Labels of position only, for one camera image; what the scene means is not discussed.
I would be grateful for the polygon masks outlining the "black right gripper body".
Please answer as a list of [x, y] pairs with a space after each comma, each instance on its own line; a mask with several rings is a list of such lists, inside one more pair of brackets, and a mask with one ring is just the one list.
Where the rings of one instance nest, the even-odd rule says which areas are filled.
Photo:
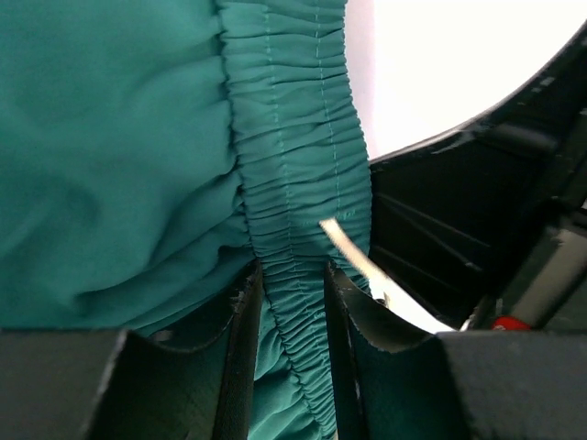
[[586, 327], [586, 29], [529, 79], [461, 124], [461, 134], [528, 160], [496, 247], [494, 279], [461, 330]]

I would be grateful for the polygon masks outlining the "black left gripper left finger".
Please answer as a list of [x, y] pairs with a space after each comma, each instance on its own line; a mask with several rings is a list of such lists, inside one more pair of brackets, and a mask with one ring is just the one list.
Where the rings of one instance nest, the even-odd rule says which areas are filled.
[[4, 439], [244, 439], [262, 303], [259, 263], [151, 337], [5, 330]]

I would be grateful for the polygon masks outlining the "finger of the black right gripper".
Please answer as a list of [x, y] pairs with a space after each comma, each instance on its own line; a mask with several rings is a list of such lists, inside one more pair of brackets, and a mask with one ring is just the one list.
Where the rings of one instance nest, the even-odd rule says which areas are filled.
[[494, 279], [496, 247], [528, 160], [459, 129], [371, 165], [371, 257], [435, 317], [462, 321]]

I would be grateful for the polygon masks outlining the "teal green shorts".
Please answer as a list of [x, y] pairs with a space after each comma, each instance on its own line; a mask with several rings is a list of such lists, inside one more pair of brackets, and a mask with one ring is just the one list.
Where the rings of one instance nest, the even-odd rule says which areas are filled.
[[371, 180], [342, 1], [4, 1], [1, 325], [172, 332], [253, 260], [251, 439], [337, 430], [323, 271]]

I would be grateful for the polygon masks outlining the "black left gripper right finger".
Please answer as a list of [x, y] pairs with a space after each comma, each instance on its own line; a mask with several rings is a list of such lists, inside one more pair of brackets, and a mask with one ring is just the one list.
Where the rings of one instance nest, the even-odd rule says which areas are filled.
[[333, 265], [324, 288], [340, 438], [586, 436], [585, 335], [429, 335]]

